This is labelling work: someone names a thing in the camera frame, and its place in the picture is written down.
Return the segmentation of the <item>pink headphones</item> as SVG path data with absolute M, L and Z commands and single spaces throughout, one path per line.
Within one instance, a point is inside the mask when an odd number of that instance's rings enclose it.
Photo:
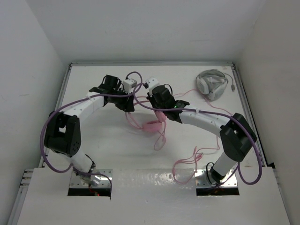
M 154 112 L 156 120 L 148 121 L 142 125 L 139 125 L 138 122 L 134 119 L 131 113 L 126 112 L 125 116 L 128 123 L 136 129 L 142 130 L 144 132 L 155 133 L 158 132 L 161 135 L 165 134 L 166 130 L 166 119 L 167 117 L 162 112 Z

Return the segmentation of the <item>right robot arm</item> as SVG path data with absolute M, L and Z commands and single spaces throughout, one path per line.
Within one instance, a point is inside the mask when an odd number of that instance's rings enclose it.
M 257 137 L 243 115 L 233 116 L 218 112 L 201 111 L 189 102 L 176 100 L 163 85 L 148 86 L 147 99 L 152 107 L 164 113 L 172 121 L 196 126 L 221 139 L 223 153 L 210 169 L 210 176 L 220 183 L 236 164 L 242 162 L 251 149 L 260 157 Z

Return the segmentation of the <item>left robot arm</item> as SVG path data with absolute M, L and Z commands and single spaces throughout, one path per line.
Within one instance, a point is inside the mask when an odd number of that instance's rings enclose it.
M 65 111 L 51 114 L 45 130 L 44 146 L 62 155 L 83 182 L 96 186 L 102 175 L 96 171 L 94 161 L 80 149 L 81 122 L 108 103 L 126 113 L 133 112 L 132 90 L 136 85 L 134 79 L 127 77 L 122 81 L 106 75 L 99 86 L 89 90 L 83 101 L 67 106 Z

